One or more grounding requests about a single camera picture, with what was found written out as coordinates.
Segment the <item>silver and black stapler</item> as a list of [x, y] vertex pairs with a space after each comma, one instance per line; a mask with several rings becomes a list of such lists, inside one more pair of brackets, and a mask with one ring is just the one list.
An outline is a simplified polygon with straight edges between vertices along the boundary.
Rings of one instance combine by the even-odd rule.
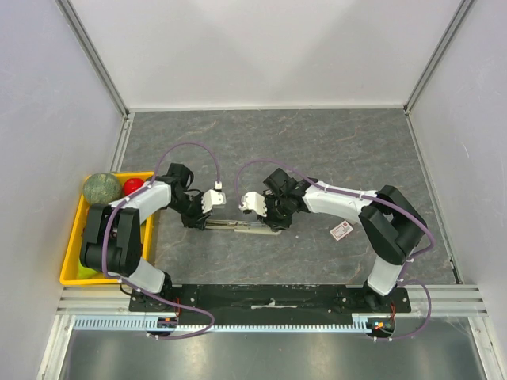
[[205, 228], [208, 230], [233, 230], [235, 233], [259, 234], [266, 236], [278, 236], [281, 234], [281, 230], [272, 230], [269, 226], [262, 222], [238, 220], [208, 219], [205, 223]]

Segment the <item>red white staple box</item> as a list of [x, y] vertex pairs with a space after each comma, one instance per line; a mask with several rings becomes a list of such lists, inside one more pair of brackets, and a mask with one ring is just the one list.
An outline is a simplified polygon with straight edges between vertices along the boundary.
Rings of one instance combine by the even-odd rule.
[[353, 227], [347, 221], [341, 222], [339, 225], [335, 226], [331, 231], [331, 236], [336, 240], [340, 241], [346, 235], [350, 234], [353, 231]]

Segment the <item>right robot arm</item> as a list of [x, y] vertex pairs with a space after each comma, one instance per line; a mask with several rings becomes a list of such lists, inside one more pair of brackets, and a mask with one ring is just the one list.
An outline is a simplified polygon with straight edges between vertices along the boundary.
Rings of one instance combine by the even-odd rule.
[[381, 311], [421, 239], [429, 232], [426, 222], [406, 197], [390, 185], [380, 190], [339, 188], [304, 177], [296, 180], [282, 169], [264, 180], [266, 190], [242, 197], [244, 212], [253, 211], [272, 230], [286, 230], [295, 213], [337, 216], [362, 225], [376, 254], [363, 291], [364, 305]]

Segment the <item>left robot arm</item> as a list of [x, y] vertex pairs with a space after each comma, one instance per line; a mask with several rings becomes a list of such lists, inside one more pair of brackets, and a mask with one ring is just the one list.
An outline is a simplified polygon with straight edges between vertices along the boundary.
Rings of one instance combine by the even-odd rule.
[[190, 188], [193, 179], [188, 167], [172, 163], [165, 176], [143, 184], [150, 184], [150, 189], [134, 198], [124, 197], [126, 204], [113, 219], [116, 202], [92, 205], [82, 235], [81, 266], [102, 271], [102, 248], [107, 238], [108, 275], [125, 278], [137, 291], [147, 291], [147, 303], [155, 310], [168, 310], [174, 300], [171, 278], [143, 258], [141, 225], [155, 212], [170, 208], [180, 214], [183, 226], [203, 230], [210, 214], [203, 212], [204, 193]]

